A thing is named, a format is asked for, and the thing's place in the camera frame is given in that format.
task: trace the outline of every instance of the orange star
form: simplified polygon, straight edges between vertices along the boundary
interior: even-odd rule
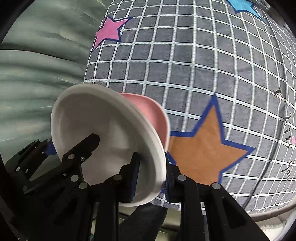
[[[181,173],[197,183],[220,182],[222,173],[254,148],[225,140],[222,119],[214,95],[192,132],[172,131],[169,159]]]

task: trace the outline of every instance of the gray-green fabric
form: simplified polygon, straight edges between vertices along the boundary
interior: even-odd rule
[[[83,82],[89,49],[111,1],[36,0],[0,45],[0,152],[4,162],[51,137],[50,115]]]

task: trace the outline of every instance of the black mechanical frame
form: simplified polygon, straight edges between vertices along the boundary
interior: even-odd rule
[[[33,181],[29,179],[48,156],[50,139],[32,142],[5,165],[0,160],[0,196],[6,205],[0,210],[6,213],[6,220],[0,215],[0,222],[5,240],[17,240],[17,235],[19,240],[29,241],[89,241],[96,202],[94,241],[119,240],[118,203],[133,200],[142,159],[134,153],[119,174],[90,186],[84,182],[81,164],[99,142],[98,135],[89,135],[63,156],[58,167]],[[268,241],[219,183],[196,183],[168,159],[166,166],[167,200],[181,203],[181,241],[205,240],[200,202],[205,204],[211,241]]]

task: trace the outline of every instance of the white plate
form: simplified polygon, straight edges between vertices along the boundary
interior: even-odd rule
[[[161,191],[166,178],[161,141],[148,120],[119,93],[90,84],[66,89],[54,104],[51,132],[60,159],[91,133],[100,136],[98,148],[81,165],[90,185],[118,174],[133,152],[143,156],[134,200],[121,206],[148,203]]]

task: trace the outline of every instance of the gray fabric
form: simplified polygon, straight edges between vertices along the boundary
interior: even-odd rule
[[[111,1],[35,0],[0,44],[0,152],[8,161],[51,137],[57,97],[83,82],[93,36]]]
[[[295,147],[286,148],[296,129],[296,41],[255,10],[262,20],[225,0],[114,0],[107,14],[132,16],[121,31],[130,37],[104,41],[85,75],[85,83],[156,100],[172,131],[191,131],[215,92],[226,139],[256,148],[221,181],[250,213],[287,205],[296,189]],[[287,180],[281,171],[290,160]],[[164,200],[160,194],[153,203],[168,206]]]

